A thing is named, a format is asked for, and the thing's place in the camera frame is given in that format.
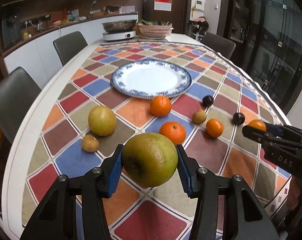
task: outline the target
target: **pink basket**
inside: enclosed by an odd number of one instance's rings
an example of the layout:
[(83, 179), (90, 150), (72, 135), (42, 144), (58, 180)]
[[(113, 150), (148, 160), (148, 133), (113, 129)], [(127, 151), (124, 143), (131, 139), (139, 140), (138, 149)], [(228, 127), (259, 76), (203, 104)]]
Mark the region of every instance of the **pink basket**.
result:
[(140, 25), (139, 29), (143, 36), (148, 38), (165, 38), (172, 32), (172, 25)]

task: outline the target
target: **wooden door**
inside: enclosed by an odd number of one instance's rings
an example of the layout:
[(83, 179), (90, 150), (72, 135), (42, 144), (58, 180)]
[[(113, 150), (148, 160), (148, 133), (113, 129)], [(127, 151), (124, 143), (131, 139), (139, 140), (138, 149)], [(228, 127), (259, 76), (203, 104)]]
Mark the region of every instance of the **wooden door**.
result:
[(142, 17), (146, 21), (162, 21), (173, 24), (173, 33), (184, 33), (188, 0), (172, 0), (171, 11), (154, 10), (155, 0), (143, 0)]

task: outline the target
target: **colorful checkered tablecloth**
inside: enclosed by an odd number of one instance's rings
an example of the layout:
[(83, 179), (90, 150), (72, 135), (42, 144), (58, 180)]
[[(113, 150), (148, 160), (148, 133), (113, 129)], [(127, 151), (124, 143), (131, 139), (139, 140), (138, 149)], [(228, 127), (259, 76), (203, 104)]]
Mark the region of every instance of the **colorful checkered tablecloth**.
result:
[[(153, 116), (149, 101), (124, 95), (110, 84), (118, 67), (146, 58), (180, 65), (192, 77), (190, 89), (172, 98), (172, 111), (166, 117)], [(208, 136), (205, 123), (200, 126), (191, 123), (192, 114), (201, 107), (205, 95), (214, 97), (213, 106), (206, 109), (207, 119), (217, 118), (224, 125), (218, 139)], [(98, 138), (100, 147), (96, 153), (87, 153), (81, 148), (81, 139), (89, 132), (88, 113), (97, 105), (114, 111), (117, 127), (112, 135)], [(109, 157), (118, 144), (125, 144), (139, 133), (158, 132), (167, 121), (184, 126), (187, 137), (183, 146), (190, 157), (221, 176), (242, 175), (272, 215), (285, 199), (287, 188), (283, 185), (290, 174), (265, 160), (260, 144), (243, 137), (242, 126), (231, 124), (235, 112), (245, 115), (245, 124), (253, 119), (284, 123), (281, 114), (253, 82), (205, 47), (149, 41), (98, 46), (66, 84), (39, 135), (25, 182), (23, 224), (27, 224), (60, 174), (70, 178), (84, 175)], [(123, 171), (116, 193), (103, 200), (111, 235), (118, 240), (186, 240), (196, 202), (183, 192), (177, 172), (159, 187), (141, 188)], [(223, 196), (220, 196), (217, 236), (222, 234), (223, 209)], [(78, 238), (84, 239), (79, 196), (76, 216)]]

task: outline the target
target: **leafy vegetables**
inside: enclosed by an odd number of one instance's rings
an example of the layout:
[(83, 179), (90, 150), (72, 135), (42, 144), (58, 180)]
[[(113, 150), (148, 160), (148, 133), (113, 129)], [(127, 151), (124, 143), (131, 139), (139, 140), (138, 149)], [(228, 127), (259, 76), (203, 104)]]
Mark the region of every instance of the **leafy vegetables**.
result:
[(156, 22), (149, 22), (149, 21), (145, 21), (145, 20), (139, 20), (140, 23), (142, 23), (143, 25), (161, 25), (161, 26), (168, 26), (170, 25), (169, 22), (160, 22), (160, 21), (156, 21)]

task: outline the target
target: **blue floral plate rim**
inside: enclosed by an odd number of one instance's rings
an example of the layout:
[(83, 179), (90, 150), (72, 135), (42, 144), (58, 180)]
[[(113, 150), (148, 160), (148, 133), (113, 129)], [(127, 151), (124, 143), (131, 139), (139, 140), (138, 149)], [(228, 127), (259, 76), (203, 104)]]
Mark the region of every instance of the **blue floral plate rim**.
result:
[[(142, 64), (146, 64), (146, 63), (149, 64), (150, 62), (154, 62), (154, 63), (161, 64), (161, 65), (168, 64), (170, 66), (170, 68), (173, 69), (174, 71), (183, 72), (183, 74), (185, 75), (185, 79), (186, 79), (185, 83), (181, 83), (180, 85), (178, 85), (176, 87), (176, 89), (174, 90), (174, 92), (168, 93), (168, 91), (161, 91), (161, 92), (156, 93), (155, 95), (150, 95), (150, 94), (148, 94), (146, 92), (143, 92), (143, 91), (137, 91), (137, 90), (129, 90), (128, 91), (127, 89), (125, 89), (125, 87), (122, 87), (124, 85), (123, 82), (116, 82), (116, 78), (119, 78), (119, 77), (122, 76), (122, 74), (123, 74), (122, 70), (124, 68), (129, 69), (129, 68), (131, 68), (132, 66), (134, 66), (136, 64), (142, 65)], [(169, 61), (158, 60), (158, 59), (141, 59), (141, 60), (137, 60), (137, 61), (128, 62), (128, 63), (125, 63), (122, 66), (120, 66), (113, 73), (112, 78), (111, 78), (111, 84), (113, 85), (113, 87), (115, 89), (117, 89), (121, 93), (123, 93), (125, 95), (128, 95), (130, 97), (142, 98), (142, 99), (152, 99), (152, 98), (154, 98), (155, 96), (158, 96), (158, 95), (165, 95), (168, 98), (173, 98), (173, 97), (176, 97), (176, 96), (179, 96), (179, 95), (183, 94), (184, 92), (186, 92), (190, 88), (190, 86), (192, 84), (192, 77), (185, 68), (183, 68), (183, 67), (181, 67), (177, 64), (171, 63)]]

